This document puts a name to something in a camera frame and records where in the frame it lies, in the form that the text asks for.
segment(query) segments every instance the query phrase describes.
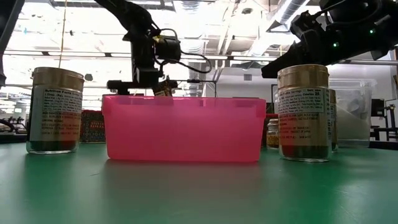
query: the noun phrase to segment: small jar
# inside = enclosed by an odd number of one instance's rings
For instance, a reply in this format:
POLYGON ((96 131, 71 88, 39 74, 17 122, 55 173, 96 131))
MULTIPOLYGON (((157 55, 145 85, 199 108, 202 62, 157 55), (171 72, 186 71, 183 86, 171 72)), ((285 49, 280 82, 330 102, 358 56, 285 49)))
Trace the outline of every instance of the small jar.
POLYGON ((267 127, 267 149, 279 149, 279 120, 270 119, 267 127))
POLYGON ((329 89, 330 94, 330 121, 331 121, 331 151, 337 152, 337 110, 336 91, 329 89))

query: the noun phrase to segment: pink plastic bin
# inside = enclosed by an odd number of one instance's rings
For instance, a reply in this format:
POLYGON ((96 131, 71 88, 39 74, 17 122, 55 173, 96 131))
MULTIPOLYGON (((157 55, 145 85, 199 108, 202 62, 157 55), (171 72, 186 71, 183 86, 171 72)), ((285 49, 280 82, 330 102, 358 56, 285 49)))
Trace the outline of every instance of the pink plastic bin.
POLYGON ((266 101, 105 95, 103 115, 112 159, 254 162, 266 101))

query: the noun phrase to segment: jar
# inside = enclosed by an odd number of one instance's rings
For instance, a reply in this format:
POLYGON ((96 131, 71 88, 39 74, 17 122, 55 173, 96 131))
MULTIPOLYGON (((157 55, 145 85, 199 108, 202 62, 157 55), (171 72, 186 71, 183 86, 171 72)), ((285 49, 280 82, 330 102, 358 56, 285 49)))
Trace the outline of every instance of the jar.
POLYGON ((279 120, 270 119, 267 130, 267 149, 279 148, 279 120))
POLYGON ((323 65, 297 65, 278 72, 279 151, 284 159, 329 160, 328 77, 328 69, 323 65))
POLYGON ((75 152, 79 146, 82 74, 62 68, 33 71, 26 149, 33 154, 75 152))
POLYGON ((330 92, 330 122, 331 122, 331 151, 337 152, 337 112, 336 112, 336 91, 330 92))

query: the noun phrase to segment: gold metal lid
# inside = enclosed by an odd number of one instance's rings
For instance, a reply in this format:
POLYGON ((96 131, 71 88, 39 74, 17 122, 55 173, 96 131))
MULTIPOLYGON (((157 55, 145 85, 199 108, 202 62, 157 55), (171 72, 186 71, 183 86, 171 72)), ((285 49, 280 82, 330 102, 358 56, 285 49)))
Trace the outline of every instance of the gold metal lid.
POLYGON ((33 71, 34 85, 50 85, 56 88, 68 88, 83 91, 82 74, 62 68, 38 67, 33 71))
POLYGON ((328 73, 328 68, 324 65, 295 65, 291 67, 284 68, 278 72, 278 77, 287 75, 292 72, 325 72, 328 73))
POLYGON ((53 67, 37 67, 33 71, 33 74, 35 73, 51 73, 51 74, 57 74, 61 73, 62 75, 70 75, 76 78, 81 78, 83 79, 83 75, 74 71, 66 70, 63 68, 53 68, 53 67))
POLYGON ((323 65, 296 65, 278 72, 278 87, 329 87, 328 68, 323 65))

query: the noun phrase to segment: white container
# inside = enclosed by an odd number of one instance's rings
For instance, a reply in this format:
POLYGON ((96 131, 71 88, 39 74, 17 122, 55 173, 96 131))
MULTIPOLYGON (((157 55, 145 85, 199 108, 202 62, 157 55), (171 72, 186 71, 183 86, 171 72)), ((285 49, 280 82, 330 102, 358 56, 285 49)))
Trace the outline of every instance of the white container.
POLYGON ((337 138, 341 147, 369 147, 373 79, 331 78, 336 90, 337 138))

